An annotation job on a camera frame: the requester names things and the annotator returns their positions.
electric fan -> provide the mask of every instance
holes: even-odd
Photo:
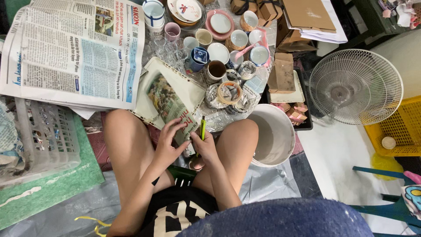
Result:
[[[375,124],[391,116],[402,100],[396,68],[382,56],[346,49],[326,56],[310,77],[310,95],[325,116],[346,124]]]

pink plate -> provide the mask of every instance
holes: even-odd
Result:
[[[211,26],[211,17],[214,15],[214,14],[222,14],[222,15],[224,15],[224,16],[226,16],[228,19],[229,19],[229,22],[231,23],[231,28],[229,29],[229,31],[227,32],[227,33],[225,33],[225,34],[220,34],[220,33],[218,33],[218,32],[216,32],[213,28],[212,28],[212,26]],[[206,19],[206,22],[205,22],[205,28],[212,34],[212,37],[214,38],[214,39],[216,39],[216,40],[219,40],[219,41],[224,41],[224,40],[226,40],[230,35],[231,35],[231,33],[234,31],[234,28],[235,28],[235,26],[234,26],[234,21],[232,20],[232,17],[230,16],[230,15],[228,15],[225,11],[223,11],[223,10],[209,10],[208,11],[208,15],[207,15],[208,17],[207,17],[207,19]]]

thigh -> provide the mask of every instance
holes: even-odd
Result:
[[[257,140],[257,124],[250,119],[243,119],[228,125],[216,144],[218,157],[237,194],[253,158]],[[192,186],[200,188],[213,196],[209,171],[209,168],[204,166],[196,176]]]
[[[151,163],[155,150],[145,125],[127,110],[113,110],[107,114],[104,140],[123,206]],[[154,192],[172,185],[173,177],[166,170],[160,176]]]

black tray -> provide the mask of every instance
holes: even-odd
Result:
[[[306,131],[306,130],[311,130],[313,129],[313,121],[312,121],[312,116],[310,114],[310,106],[308,105],[308,97],[307,97],[307,93],[306,93],[306,89],[305,89],[305,85],[304,85],[304,81],[303,81],[303,75],[301,73],[301,70],[299,67],[295,67],[294,70],[297,72],[298,75],[298,79],[300,80],[300,84],[301,84],[301,88],[303,90],[303,94],[304,94],[304,104],[307,105],[308,109],[304,115],[307,117],[307,119],[300,125],[298,126],[294,126],[294,131]],[[269,100],[269,87],[266,84],[266,87],[262,93],[262,97],[259,101],[259,104],[270,104],[270,100]]]

person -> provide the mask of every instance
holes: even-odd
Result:
[[[107,237],[176,236],[192,223],[216,212],[240,206],[240,187],[258,141],[257,124],[249,119],[228,125],[217,143],[205,131],[202,141],[191,138],[205,166],[190,186],[174,186],[167,170],[191,143],[171,146],[185,124],[168,122],[153,149],[148,130],[126,110],[113,110],[105,118],[104,140],[117,180],[121,211]]]

